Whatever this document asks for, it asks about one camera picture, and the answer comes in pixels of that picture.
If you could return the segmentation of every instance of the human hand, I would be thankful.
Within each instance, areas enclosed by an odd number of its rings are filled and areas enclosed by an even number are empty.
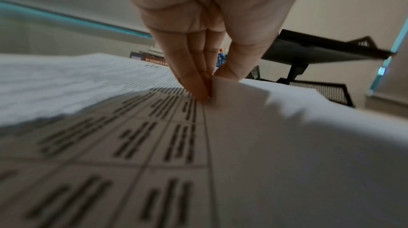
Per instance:
[[[228,59],[214,75],[239,81],[276,38],[295,0],[132,0],[177,80],[198,100],[211,96],[211,76],[225,32]]]

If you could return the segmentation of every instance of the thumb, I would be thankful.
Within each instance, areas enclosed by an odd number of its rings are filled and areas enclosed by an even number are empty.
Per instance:
[[[247,45],[232,41],[227,61],[215,72],[215,76],[239,81],[257,65],[278,34],[265,37],[262,41]]]

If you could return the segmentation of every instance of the metal mesh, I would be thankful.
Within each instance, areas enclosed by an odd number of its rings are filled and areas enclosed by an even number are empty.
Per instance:
[[[293,81],[291,81],[289,85],[316,89],[324,97],[326,97],[327,99],[331,101],[337,102],[337,103],[347,105],[347,102],[348,102],[346,95],[344,93],[344,90],[341,87],[306,84],[306,83],[298,83],[298,82],[293,82]]]

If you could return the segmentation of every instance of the paper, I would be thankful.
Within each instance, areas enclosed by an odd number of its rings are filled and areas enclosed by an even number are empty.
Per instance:
[[[108,55],[19,62],[0,59],[19,94],[1,123],[57,117],[3,128],[0,227],[408,224],[407,125],[254,80],[215,77],[202,105],[167,67]]]

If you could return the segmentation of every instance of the document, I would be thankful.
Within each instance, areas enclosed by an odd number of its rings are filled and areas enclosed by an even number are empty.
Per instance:
[[[0,56],[0,227],[406,227],[408,129],[317,91]]]

